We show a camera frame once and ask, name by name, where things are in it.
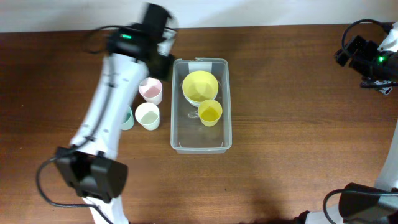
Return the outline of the cream plastic cup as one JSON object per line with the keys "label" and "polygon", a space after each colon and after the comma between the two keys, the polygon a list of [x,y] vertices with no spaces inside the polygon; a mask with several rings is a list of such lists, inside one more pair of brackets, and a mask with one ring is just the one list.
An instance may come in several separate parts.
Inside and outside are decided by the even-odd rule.
{"label": "cream plastic cup", "polygon": [[136,108],[135,118],[146,130],[153,131],[160,125],[160,110],[153,103],[142,103]]}

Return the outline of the white plastic bowl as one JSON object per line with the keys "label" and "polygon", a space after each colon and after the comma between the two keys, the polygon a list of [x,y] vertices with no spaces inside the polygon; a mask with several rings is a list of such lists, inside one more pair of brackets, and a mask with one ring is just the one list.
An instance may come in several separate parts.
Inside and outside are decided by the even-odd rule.
{"label": "white plastic bowl", "polygon": [[194,107],[199,107],[201,104],[199,101],[190,99],[187,95],[184,95],[184,98]]}

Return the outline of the pink plastic cup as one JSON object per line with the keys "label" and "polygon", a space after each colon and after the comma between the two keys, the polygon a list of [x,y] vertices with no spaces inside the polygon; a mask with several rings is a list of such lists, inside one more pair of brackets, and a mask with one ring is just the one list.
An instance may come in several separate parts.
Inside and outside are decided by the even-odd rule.
{"label": "pink plastic cup", "polygon": [[159,105],[162,101],[163,86],[160,80],[146,78],[139,84],[139,93],[146,102]]}

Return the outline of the green plastic cup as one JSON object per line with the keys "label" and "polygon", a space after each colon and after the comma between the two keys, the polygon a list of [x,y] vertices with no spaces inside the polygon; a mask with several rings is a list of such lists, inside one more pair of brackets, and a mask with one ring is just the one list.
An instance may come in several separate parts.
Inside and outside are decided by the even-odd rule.
{"label": "green plastic cup", "polygon": [[134,115],[130,106],[127,107],[124,121],[120,125],[120,129],[123,131],[130,130],[134,126]]}

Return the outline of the yellow plastic cup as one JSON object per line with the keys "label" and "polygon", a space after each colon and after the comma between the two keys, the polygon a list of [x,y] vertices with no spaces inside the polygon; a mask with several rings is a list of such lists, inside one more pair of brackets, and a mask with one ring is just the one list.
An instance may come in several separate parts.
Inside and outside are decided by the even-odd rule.
{"label": "yellow plastic cup", "polygon": [[222,105],[216,100],[205,100],[198,107],[198,115],[203,125],[214,126],[223,114]]}

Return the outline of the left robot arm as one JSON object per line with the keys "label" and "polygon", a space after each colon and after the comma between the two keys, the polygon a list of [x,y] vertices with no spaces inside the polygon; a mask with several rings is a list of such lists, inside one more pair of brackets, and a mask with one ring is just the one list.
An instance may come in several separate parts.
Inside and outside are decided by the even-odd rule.
{"label": "left robot arm", "polygon": [[65,183],[85,202],[95,223],[128,223],[121,194],[127,165],[116,161],[121,125],[139,84],[166,79],[176,31],[164,7],[149,3],[143,20],[114,26],[106,40],[100,80],[87,114],[68,147],[56,151],[55,165]]}

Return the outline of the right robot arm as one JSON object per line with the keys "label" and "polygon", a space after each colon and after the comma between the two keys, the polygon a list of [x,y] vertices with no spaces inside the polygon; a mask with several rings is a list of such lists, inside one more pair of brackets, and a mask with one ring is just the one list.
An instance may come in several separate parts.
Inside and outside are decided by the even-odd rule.
{"label": "right robot arm", "polygon": [[[356,25],[368,22],[379,26],[386,38],[381,44],[360,35],[349,41],[341,39],[334,54],[340,66],[349,65],[362,76],[360,87],[388,95],[397,88],[397,24],[373,19],[350,24],[343,35]],[[382,171],[372,187],[349,183],[326,194],[322,210],[305,211],[294,223],[397,223],[397,136],[394,135]]]}

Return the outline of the yellow plastic bowl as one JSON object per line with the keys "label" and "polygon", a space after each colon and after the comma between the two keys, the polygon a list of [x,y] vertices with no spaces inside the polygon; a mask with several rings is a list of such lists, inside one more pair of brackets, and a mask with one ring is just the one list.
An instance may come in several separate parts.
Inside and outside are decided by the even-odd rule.
{"label": "yellow plastic bowl", "polygon": [[189,73],[182,83],[183,94],[188,100],[201,103],[214,100],[218,94],[219,84],[216,77],[203,70]]}

